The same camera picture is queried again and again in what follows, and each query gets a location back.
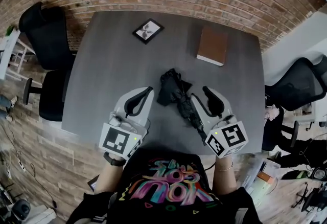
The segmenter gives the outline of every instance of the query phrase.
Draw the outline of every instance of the black pants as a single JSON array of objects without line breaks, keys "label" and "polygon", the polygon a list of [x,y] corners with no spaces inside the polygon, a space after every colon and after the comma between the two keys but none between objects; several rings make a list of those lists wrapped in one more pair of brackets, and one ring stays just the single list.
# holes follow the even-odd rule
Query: black pants
[{"label": "black pants", "polygon": [[291,140],[281,135],[278,140],[278,146],[290,154],[277,158],[275,162],[280,164],[282,168],[296,167],[301,164],[309,165],[313,168],[322,166],[327,158],[326,144],[326,140],[297,140],[294,147],[291,148]]}]

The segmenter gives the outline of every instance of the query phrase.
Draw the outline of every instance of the black sleeve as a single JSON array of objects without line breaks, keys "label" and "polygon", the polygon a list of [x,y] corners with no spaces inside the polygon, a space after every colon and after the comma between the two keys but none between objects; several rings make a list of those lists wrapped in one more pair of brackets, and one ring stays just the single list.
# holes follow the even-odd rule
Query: black sleeve
[{"label": "black sleeve", "polygon": [[243,219],[243,222],[241,223],[261,223],[253,204],[253,200],[244,188],[239,188],[238,190],[227,195],[220,195],[218,196],[218,199],[222,202],[222,204],[232,209],[232,211],[235,213],[236,219]]},{"label": "black sleeve", "polygon": [[83,201],[72,212],[66,224],[74,224],[81,218],[93,219],[103,216],[108,212],[109,200],[113,192],[102,192],[96,195],[84,193]]}]

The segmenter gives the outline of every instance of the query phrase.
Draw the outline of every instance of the pink triangle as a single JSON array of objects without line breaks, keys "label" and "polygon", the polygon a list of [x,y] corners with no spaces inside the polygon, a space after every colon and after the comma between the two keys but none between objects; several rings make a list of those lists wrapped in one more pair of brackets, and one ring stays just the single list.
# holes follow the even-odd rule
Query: pink triangle
[{"label": "pink triangle", "polygon": [[145,205],[146,208],[152,208],[153,207],[153,205],[151,205],[151,204],[149,204],[147,202],[145,202],[144,205]]}]

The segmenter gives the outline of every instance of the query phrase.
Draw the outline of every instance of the black t-shirt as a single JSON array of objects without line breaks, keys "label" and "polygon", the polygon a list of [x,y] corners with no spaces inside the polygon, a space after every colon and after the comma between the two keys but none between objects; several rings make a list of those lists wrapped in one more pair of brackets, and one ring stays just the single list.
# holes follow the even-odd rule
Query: black t-shirt
[{"label": "black t-shirt", "polygon": [[84,194],[67,223],[188,219],[261,223],[244,188],[213,194],[199,156],[141,148],[128,161],[117,193]]}]

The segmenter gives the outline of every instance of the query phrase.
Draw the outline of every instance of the forearm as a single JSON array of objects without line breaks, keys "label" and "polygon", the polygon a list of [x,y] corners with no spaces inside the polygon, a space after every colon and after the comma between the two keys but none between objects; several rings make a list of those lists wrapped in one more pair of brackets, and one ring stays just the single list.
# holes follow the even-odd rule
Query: forearm
[{"label": "forearm", "polygon": [[97,185],[94,193],[98,194],[105,191],[116,192],[122,173],[123,173],[122,166],[117,167],[111,165],[110,163],[106,163],[105,167],[103,168],[102,172],[98,177]]},{"label": "forearm", "polygon": [[215,195],[226,195],[236,191],[237,183],[234,170],[230,168],[231,166],[231,156],[222,159],[216,158],[213,182],[213,192]]}]

